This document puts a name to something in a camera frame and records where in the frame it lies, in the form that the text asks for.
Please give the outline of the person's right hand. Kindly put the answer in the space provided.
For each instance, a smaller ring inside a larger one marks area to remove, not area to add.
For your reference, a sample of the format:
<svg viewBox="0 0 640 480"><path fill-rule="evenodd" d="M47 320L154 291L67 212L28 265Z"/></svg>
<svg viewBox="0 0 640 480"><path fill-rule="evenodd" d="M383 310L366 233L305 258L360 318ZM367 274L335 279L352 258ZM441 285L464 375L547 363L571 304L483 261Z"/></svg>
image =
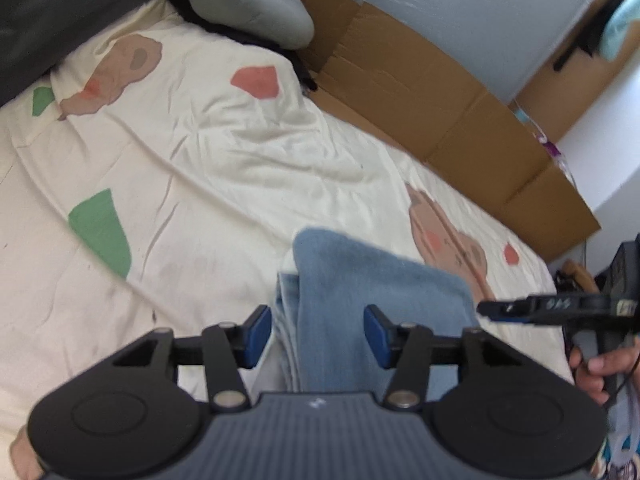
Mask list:
<svg viewBox="0 0 640 480"><path fill-rule="evenodd" d="M574 373L577 388L597 404L603 405L610 398L604 388L604 380L608 376L629 376L634 390L639 393L639 338L634 340L632 347L619 348L590 360L585 360L582 352L574 347L568 357L568 365Z"/></svg>

